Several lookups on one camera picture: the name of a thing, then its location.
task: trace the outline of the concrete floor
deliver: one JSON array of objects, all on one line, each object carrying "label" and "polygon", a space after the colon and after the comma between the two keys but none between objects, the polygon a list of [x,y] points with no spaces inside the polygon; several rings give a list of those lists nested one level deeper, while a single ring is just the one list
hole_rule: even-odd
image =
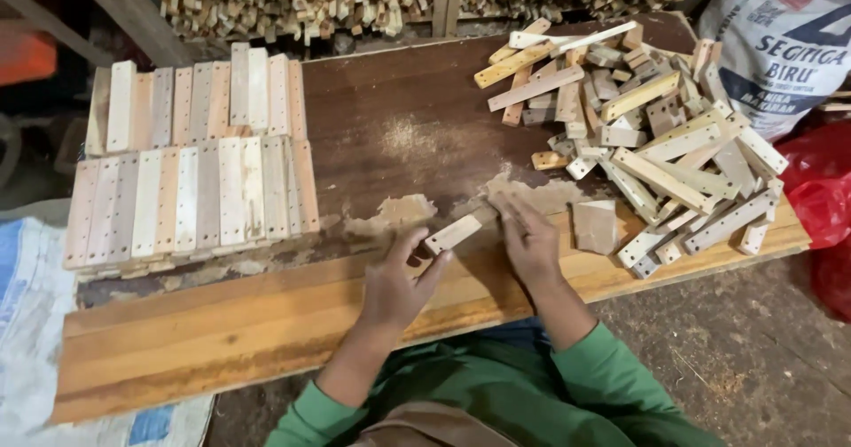
[{"label": "concrete floor", "polygon": [[[597,302],[695,422],[733,446],[851,444],[851,328],[805,294],[808,255]],[[209,447],[262,445],[315,373],[221,394]]]}]

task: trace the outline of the orange object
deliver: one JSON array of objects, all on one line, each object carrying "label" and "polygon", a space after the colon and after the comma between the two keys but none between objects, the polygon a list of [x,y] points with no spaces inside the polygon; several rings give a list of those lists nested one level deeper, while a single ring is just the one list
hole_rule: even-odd
[{"label": "orange object", "polygon": [[56,72],[56,40],[20,20],[0,20],[0,86],[48,78]]}]

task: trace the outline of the wooden workbench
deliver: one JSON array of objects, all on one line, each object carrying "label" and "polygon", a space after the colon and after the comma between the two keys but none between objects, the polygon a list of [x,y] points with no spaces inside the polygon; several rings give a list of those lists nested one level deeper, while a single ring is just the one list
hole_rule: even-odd
[{"label": "wooden workbench", "polygon": [[[693,49],[693,35],[681,17],[635,18],[654,46]],[[605,25],[571,25],[553,33],[588,34],[600,28]],[[501,113],[488,112],[486,99],[508,89],[510,80],[485,90],[472,80],[505,39],[460,40],[305,63],[322,239],[303,240],[297,255],[285,252],[293,246],[275,246],[161,276],[80,286],[83,306],[121,296],[179,292],[66,319],[53,420],[137,409],[318,367],[357,316],[363,268],[382,256],[377,248],[358,254],[353,242],[379,247],[388,241],[378,235],[370,244],[346,229],[346,221],[375,216],[388,198],[422,194],[438,209],[437,220],[430,222],[445,224],[450,211],[479,196],[500,175],[533,187],[567,179],[566,173],[532,170],[529,156],[547,145],[550,131],[503,126]],[[575,195],[606,196],[601,189],[607,183],[593,175],[578,185]],[[619,219],[623,237],[644,227],[622,204]],[[722,243],[639,281],[616,260],[573,249],[568,213],[551,214],[550,220],[562,233],[562,272],[589,302],[789,255],[809,242],[784,200],[760,256],[740,255]],[[468,243],[476,248],[448,268],[434,298],[406,331],[404,344],[532,313],[496,231],[474,237]],[[252,273],[265,272],[247,277],[247,265]],[[227,281],[196,288],[221,279]]]}]

